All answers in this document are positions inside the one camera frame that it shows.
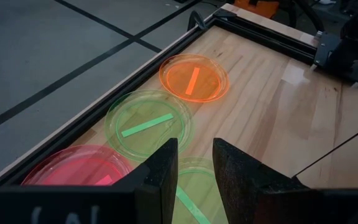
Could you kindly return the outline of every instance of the orange strip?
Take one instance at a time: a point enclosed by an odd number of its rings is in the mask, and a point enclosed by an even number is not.
[[[103,177],[101,180],[99,180],[97,183],[95,183],[95,185],[109,185],[112,183],[112,179],[110,177],[110,175],[107,175],[105,177]]]
[[[197,76],[198,76],[199,72],[200,72],[200,68],[195,67],[193,70],[193,74],[191,75],[189,85],[187,86],[187,89],[186,89],[187,95],[191,95],[191,93],[193,92],[194,85],[196,84],[196,80],[197,80]]]

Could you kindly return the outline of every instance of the green petri dish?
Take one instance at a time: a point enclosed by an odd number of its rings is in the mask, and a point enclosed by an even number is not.
[[[172,223],[228,223],[213,162],[186,157],[179,159],[178,168],[178,187],[184,196],[177,190]]]
[[[143,162],[170,138],[178,138],[181,153],[193,138],[192,113],[170,93],[138,90],[110,107],[105,133],[112,148],[123,156]]]

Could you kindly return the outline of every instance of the green strip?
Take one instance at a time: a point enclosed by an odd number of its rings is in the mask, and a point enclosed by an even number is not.
[[[197,206],[193,203],[193,201],[187,196],[185,191],[177,186],[177,197],[180,201],[186,206],[186,208],[190,211],[191,214],[197,219],[200,224],[211,224],[209,220],[205,217],[205,215],[197,208]]]
[[[123,132],[121,132],[122,136],[124,137],[128,137],[130,136],[131,134],[135,134],[135,133],[138,133],[139,131],[143,131],[147,128],[151,128],[152,126],[155,126],[159,123],[162,123],[164,121],[168,121],[169,119],[172,119],[173,118],[173,115],[172,114],[166,114],[166,115],[163,115],[159,118],[155,118],[151,121],[148,121],[146,123],[143,123],[143,124],[140,124],[138,126],[135,126],[133,128],[129,128]]]

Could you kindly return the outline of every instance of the pink strip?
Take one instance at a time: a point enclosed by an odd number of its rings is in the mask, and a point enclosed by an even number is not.
[[[112,179],[110,175],[107,175],[103,177],[101,180],[99,180],[97,183],[95,183],[95,185],[109,185],[111,183],[112,183]]]

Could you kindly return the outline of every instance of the orange object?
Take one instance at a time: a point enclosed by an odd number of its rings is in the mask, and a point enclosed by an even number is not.
[[[160,67],[160,81],[170,93],[198,103],[217,100],[229,89],[227,73],[220,65],[192,54],[166,60]]]
[[[271,19],[278,10],[277,2],[258,1],[256,6],[249,4],[249,0],[236,0],[234,5],[250,12],[256,13],[260,16]]]
[[[193,74],[191,75],[189,85],[187,86],[187,89],[186,89],[187,95],[191,95],[193,93],[194,85],[196,84],[199,72],[200,72],[200,68],[195,67],[193,70]]]

